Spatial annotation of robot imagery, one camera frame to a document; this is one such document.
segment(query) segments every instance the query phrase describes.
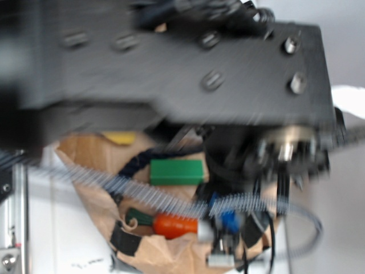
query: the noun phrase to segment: orange cylinder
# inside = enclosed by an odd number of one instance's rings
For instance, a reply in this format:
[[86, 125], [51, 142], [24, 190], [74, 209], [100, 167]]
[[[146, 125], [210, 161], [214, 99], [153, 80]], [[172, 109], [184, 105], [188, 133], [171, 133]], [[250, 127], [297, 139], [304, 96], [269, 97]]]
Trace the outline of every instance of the orange cylinder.
[[174, 239], [186, 233], [197, 233], [198, 220], [158, 214], [153, 221], [153, 230], [166, 239]]

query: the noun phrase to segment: bolt head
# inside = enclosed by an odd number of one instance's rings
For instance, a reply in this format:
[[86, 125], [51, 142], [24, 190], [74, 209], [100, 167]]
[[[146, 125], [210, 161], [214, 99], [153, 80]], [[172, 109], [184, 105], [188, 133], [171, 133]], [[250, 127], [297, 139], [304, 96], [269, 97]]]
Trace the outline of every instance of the bolt head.
[[290, 89], [295, 94], [303, 94], [307, 87], [307, 77], [302, 72], [297, 72], [294, 74], [291, 82]]
[[11, 190], [11, 186], [10, 186], [9, 184], [4, 184], [4, 185], [2, 186], [2, 190], [3, 190], [4, 192], [9, 192], [9, 191]]
[[203, 49], [212, 49], [221, 40], [221, 35], [217, 31], [208, 31], [200, 37], [199, 44]]
[[7, 254], [2, 258], [2, 264], [7, 271], [11, 271], [11, 269], [15, 266], [17, 262], [17, 258], [15, 258], [11, 254]]
[[223, 73], [212, 70], [201, 81], [203, 88], [207, 91], [217, 90], [224, 82]]
[[288, 54], [294, 54], [299, 50], [301, 42], [299, 38], [295, 36], [290, 36], [284, 42], [284, 50]]
[[123, 35], [117, 36], [113, 42], [113, 48], [117, 51], [127, 51], [139, 44], [139, 41], [135, 35]]

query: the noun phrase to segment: black cable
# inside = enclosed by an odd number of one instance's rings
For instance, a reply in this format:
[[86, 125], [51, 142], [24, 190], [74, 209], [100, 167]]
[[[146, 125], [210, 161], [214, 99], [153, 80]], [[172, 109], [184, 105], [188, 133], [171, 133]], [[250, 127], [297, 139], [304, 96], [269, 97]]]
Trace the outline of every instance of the black cable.
[[274, 221], [273, 218], [271, 218], [270, 214], [267, 212], [267, 217], [269, 218], [270, 223], [270, 234], [271, 234], [271, 259], [270, 259], [270, 269], [269, 274], [271, 274], [273, 270], [274, 260], [275, 260], [275, 228], [274, 228]]
[[246, 254], [247, 250], [246, 247], [244, 245], [244, 254], [242, 255], [243, 261], [244, 261], [244, 270], [245, 270], [245, 274], [249, 273], [249, 261], [247, 259], [247, 254]]

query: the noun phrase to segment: black tape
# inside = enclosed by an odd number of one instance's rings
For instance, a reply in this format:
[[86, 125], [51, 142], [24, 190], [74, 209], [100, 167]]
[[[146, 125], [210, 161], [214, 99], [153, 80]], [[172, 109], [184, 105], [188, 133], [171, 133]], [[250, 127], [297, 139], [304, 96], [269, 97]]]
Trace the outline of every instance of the black tape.
[[110, 243], [114, 245], [114, 247], [121, 253], [128, 256], [134, 256], [142, 240], [142, 237], [126, 233], [121, 229], [122, 227], [123, 224], [121, 221], [115, 222]]

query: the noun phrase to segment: yellow object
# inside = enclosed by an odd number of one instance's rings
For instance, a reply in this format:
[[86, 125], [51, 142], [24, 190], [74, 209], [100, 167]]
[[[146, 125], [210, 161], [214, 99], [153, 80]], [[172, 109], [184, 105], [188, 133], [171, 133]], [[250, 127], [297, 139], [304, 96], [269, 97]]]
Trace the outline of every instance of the yellow object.
[[136, 133], [133, 131], [106, 131], [102, 135], [113, 143], [129, 145], [136, 140]]

